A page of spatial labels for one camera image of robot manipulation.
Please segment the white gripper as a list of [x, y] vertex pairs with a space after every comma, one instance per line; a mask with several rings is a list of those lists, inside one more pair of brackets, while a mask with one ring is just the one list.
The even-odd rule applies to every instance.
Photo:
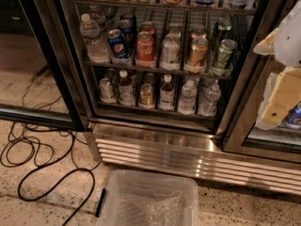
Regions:
[[258, 110], [256, 126], [262, 130], [278, 127], [301, 101], [301, 0], [253, 52], [288, 66], [281, 73], [270, 73]]

